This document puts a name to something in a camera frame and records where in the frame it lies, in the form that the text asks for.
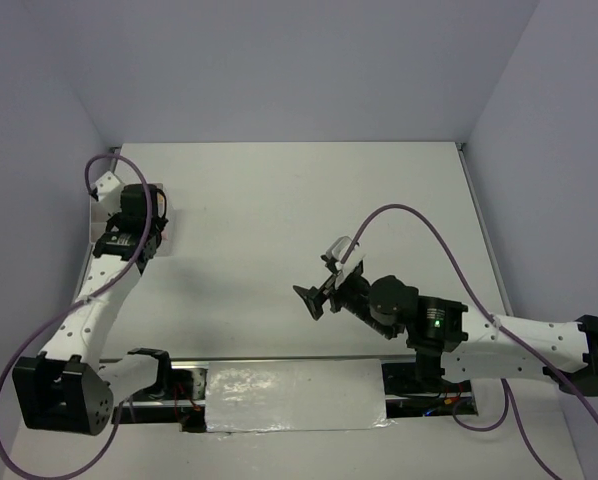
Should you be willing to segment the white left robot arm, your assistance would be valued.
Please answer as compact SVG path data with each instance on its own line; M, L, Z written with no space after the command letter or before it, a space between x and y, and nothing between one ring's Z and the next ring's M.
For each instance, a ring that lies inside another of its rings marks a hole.
M107 174L98 194L108 220L77 296L81 305L37 356L19 358L12 371L30 429L95 436L121 401L141 391L161 399L174 389L164 350L137 347L113 364L100 363L123 303L162 243L168 223L165 193L159 184L124 185Z

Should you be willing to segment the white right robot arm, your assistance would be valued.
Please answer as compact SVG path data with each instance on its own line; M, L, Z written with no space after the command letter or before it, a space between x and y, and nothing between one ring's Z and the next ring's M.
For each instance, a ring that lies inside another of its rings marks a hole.
M500 316L489 320L459 301L425 296L393 275L369 282L357 266L345 279L295 286L311 317L345 310L382 337L403 337L415 353L408 386L425 391L476 379L553 382L598 397L598 318L565 323Z

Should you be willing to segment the white compartment box left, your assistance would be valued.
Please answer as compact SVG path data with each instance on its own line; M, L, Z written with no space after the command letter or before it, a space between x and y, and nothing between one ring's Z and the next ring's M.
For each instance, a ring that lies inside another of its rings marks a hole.
M109 212L94 199L89 205L89 242L94 244L104 233Z

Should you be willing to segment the white taped cover panel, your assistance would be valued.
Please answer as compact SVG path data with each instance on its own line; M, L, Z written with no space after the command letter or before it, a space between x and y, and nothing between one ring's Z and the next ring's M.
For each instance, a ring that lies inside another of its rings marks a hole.
M210 365L207 430L349 431L390 424L379 361L222 362Z

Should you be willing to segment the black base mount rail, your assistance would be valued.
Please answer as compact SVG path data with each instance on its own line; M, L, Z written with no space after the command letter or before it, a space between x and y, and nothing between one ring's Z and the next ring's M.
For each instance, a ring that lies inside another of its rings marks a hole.
M169 392L135 393L122 423L186 433L312 433L478 412L471 382L421 384L411 355L176 359L173 372Z

